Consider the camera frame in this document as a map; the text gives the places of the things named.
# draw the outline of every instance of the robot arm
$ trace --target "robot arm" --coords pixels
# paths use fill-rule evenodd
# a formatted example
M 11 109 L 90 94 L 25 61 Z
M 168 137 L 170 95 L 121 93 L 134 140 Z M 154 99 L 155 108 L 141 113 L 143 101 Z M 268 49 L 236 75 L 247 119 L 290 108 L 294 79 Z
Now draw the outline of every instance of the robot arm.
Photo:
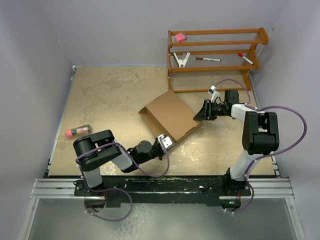
M 127 151 L 124 151 L 117 145 L 110 145 L 81 158 L 78 164 L 83 171 L 88 186 L 96 188 L 103 182 L 99 167 L 109 161 L 117 165 L 122 172 L 130 173 L 136 170 L 137 167 L 133 164 L 128 154 L 131 155 L 138 165 L 157 157 L 162 160 L 165 151 L 160 141 L 167 150 L 174 146 L 170 137 L 162 134 L 155 139 L 153 145 L 148 141 L 141 141 L 138 145 L 129 148 Z M 110 130 L 105 130 L 78 138 L 73 143 L 73 147 L 76 155 L 80 156 L 95 149 L 97 146 L 100 147 L 108 143 L 115 143 L 115 137 Z
M 232 180 L 244 181 L 249 164 L 259 156 L 268 155 L 279 147 L 277 114 L 274 112 L 255 111 L 239 103 L 237 90 L 224 91 L 223 103 L 216 103 L 219 93 L 215 86 L 209 89 L 211 100 L 204 100 L 201 110 L 194 120 L 215 120 L 218 116 L 230 116 L 244 122 L 242 134 L 243 151 L 237 162 L 230 168 Z M 257 165 L 255 162 L 247 171 L 247 177 Z

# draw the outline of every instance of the pink sponge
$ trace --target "pink sponge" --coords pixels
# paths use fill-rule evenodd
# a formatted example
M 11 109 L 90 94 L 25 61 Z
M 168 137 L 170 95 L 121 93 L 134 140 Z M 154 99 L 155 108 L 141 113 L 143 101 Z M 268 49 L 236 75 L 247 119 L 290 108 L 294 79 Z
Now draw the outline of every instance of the pink sponge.
M 180 32 L 177 35 L 175 35 L 174 38 L 178 43 L 182 43 L 185 40 L 187 40 L 187 36 L 182 32 Z

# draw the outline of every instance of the pink eraser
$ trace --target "pink eraser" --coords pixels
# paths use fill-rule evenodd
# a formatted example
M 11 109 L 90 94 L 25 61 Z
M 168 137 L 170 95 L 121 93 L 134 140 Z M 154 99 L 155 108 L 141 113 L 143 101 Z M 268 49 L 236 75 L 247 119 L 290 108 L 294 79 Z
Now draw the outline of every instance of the pink eraser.
M 72 138 L 73 135 L 72 135 L 72 131 L 71 129 L 68 129 L 67 131 L 65 131 L 65 134 L 64 134 L 67 138 Z
M 174 38 L 178 43 L 182 43 L 185 40 L 187 40 L 187 36 L 185 34 L 183 34 L 182 32 L 180 32 L 177 35 L 175 35 Z

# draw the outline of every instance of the bottle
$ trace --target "bottle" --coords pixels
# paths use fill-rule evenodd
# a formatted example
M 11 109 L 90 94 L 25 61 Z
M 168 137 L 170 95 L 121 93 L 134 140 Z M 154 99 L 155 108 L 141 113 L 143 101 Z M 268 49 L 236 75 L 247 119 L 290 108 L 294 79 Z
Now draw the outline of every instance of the bottle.
M 92 132 L 91 126 L 87 124 L 87 125 L 79 126 L 76 128 L 68 129 L 64 135 L 67 138 L 72 138 L 76 135 L 90 134 L 91 132 Z

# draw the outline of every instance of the wooden shelf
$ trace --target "wooden shelf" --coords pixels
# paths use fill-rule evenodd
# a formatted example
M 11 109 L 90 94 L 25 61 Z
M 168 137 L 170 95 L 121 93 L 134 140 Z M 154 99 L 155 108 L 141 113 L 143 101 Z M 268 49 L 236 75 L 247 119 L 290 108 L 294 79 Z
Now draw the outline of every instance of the wooden shelf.
M 253 40 L 228 40 L 228 41 L 200 41 L 200 42 L 173 42 L 172 37 L 183 32 L 185 35 L 216 35 L 216 34 L 256 34 Z M 258 69 L 259 62 L 256 56 L 256 48 L 258 44 L 266 45 L 269 41 L 268 35 L 263 27 L 248 28 L 248 29 L 221 29 L 221 30 L 196 30 L 196 31 L 168 31 L 168 47 L 167 47 L 167 83 L 168 89 L 171 87 L 171 73 L 186 73 L 186 72 L 204 72 L 204 71 L 241 71 L 245 87 L 250 90 L 252 88 L 248 76 L 250 69 Z M 213 45 L 248 45 L 249 49 L 235 49 L 235 50 L 204 50 L 204 51 L 189 51 L 190 55 L 217 55 L 217 54 L 246 54 L 246 57 L 253 62 L 253 65 L 247 61 L 243 61 L 241 65 L 232 66 L 210 66 L 210 67 L 172 67 L 171 56 L 174 55 L 172 47 L 194 47 L 194 46 L 213 46 Z M 177 56 L 186 54 L 187 51 L 176 51 Z M 240 90 L 241 87 L 228 88 Z M 175 93 L 192 93 L 192 92 L 206 92 L 207 89 L 190 89 L 190 90 L 174 90 Z

